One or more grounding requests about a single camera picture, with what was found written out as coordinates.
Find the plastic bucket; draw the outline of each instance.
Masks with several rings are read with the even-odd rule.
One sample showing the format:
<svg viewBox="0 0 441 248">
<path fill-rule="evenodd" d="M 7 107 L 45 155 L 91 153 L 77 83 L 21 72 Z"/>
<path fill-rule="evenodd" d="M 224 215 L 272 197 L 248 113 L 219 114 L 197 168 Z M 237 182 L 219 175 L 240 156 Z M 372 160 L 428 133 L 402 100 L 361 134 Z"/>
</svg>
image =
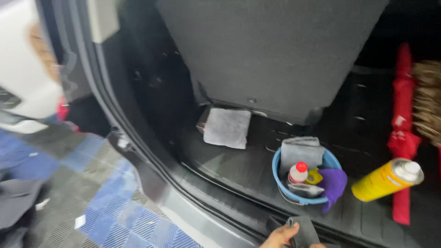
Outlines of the plastic bucket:
<svg viewBox="0 0 441 248">
<path fill-rule="evenodd" d="M 314 199 L 309 198 L 303 198 L 300 197 L 291 191 L 289 191 L 284 184 L 280 181 L 279 178 L 279 166 L 280 166 L 280 151 L 281 148 L 279 148 L 276 152 L 276 154 L 273 157 L 273 175 L 274 179 L 276 179 L 277 185 L 279 186 L 280 192 L 284 194 L 289 199 L 295 201 L 298 204 L 301 205 L 308 205 L 308 204 L 321 204 L 328 201 L 328 198 L 326 197 L 318 197 Z M 325 148 L 325 153 L 323 154 L 323 164 L 319 166 L 320 169 L 328 168 L 328 169 L 341 169 L 341 165 L 338 162 L 337 158 L 328 150 Z"/>
</svg>

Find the cargo area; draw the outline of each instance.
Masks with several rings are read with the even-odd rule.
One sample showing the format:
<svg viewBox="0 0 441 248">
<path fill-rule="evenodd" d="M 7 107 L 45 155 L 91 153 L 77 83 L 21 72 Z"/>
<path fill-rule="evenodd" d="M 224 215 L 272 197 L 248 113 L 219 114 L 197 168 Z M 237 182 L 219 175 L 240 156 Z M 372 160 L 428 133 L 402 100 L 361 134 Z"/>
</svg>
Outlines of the cargo area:
<svg viewBox="0 0 441 248">
<path fill-rule="evenodd" d="M 121 63 L 142 117 L 182 166 L 256 204 L 378 247 L 437 247 L 438 150 L 429 141 L 415 158 L 425 180 L 411 189 L 410 226 L 392 220 L 390 196 L 362 203 L 350 186 L 391 159 L 396 51 L 407 41 L 415 61 L 441 57 L 439 5 L 295 3 L 122 1 Z M 254 112 L 245 150 L 204 142 L 196 126 L 210 106 Z M 326 214 L 287 202 L 274 180 L 274 152 L 294 136 L 318 137 L 348 175 Z"/>
</svg>

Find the gray microfiber towel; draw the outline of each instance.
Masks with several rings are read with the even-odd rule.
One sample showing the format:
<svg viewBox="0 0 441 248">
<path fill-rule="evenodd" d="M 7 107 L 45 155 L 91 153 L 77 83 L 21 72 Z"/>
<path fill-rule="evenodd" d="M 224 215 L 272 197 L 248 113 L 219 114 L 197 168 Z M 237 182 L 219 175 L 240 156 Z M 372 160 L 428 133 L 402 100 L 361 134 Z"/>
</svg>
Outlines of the gray microfiber towel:
<svg viewBox="0 0 441 248">
<path fill-rule="evenodd" d="M 248 110 L 210 109 L 204 131 L 208 144 L 245 149 L 251 112 Z"/>
<path fill-rule="evenodd" d="M 279 176 L 286 176 L 291 166 L 305 162 L 308 170 L 321 165 L 325 148 L 320 145 L 317 137 L 295 137 L 282 141 Z"/>
</svg>

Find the purple microfiber towel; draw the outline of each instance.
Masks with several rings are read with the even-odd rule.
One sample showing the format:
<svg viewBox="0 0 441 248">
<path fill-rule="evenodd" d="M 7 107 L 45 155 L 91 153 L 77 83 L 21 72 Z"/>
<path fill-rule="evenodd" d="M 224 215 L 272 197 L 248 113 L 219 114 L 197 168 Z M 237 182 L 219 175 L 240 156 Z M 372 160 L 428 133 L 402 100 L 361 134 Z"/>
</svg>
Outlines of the purple microfiber towel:
<svg viewBox="0 0 441 248">
<path fill-rule="evenodd" d="M 338 200 L 343 194 L 348 182 L 346 173 L 341 169 L 320 169 L 318 173 L 323 176 L 323 180 L 317 184 L 317 186 L 325 189 L 322 196 L 328 198 L 323 206 L 323 213 L 328 212 L 331 206 Z"/>
</svg>

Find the yellow spray can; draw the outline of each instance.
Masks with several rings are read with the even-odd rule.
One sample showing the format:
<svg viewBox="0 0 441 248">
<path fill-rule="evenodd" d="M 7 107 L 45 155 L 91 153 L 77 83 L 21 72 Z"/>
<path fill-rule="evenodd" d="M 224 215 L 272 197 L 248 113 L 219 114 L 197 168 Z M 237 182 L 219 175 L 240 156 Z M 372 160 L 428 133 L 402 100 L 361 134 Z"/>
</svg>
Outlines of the yellow spray can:
<svg viewBox="0 0 441 248">
<path fill-rule="evenodd" d="M 353 184 L 352 193 L 359 200 L 369 202 L 420 184 L 423 179 L 424 174 L 418 163 L 396 158 Z"/>
</svg>

